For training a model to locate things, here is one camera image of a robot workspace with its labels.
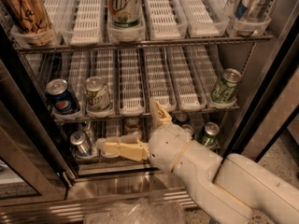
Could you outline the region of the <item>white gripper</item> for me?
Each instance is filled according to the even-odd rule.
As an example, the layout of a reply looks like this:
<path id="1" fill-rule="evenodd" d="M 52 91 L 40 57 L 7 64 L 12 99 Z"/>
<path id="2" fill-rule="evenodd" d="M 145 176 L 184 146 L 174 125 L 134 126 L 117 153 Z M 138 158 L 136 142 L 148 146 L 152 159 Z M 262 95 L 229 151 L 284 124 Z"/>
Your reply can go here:
<path id="1" fill-rule="evenodd" d="M 171 124 L 172 117 L 153 97 L 149 99 L 149 111 L 155 130 L 148 143 L 141 142 L 135 134 L 129 134 L 98 138 L 95 144 L 105 158 L 144 161 L 149 157 L 153 166 L 170 173 L 182 150 L 192 141 L 192 136 L 180 126 Z"/>

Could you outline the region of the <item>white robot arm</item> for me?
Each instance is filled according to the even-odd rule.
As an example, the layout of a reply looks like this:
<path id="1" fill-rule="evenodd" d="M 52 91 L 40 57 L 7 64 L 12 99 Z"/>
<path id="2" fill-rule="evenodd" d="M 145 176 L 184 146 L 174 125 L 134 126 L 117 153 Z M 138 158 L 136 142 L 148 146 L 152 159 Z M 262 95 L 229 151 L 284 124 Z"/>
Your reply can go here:
<path id="1" fill-rule="evenodd" d="M 148 159 L 180 178 L 188 195 L 218 224 L 249 224 L 264 212 L 276 224 L 299 224 L 299 190 L 239 154 L 221 157 L 172 122 L 155 99 L 149 101 L 153 131 L 147 143 L 134 135 L 108 137 L 97 145 L 108 155 Z"/>

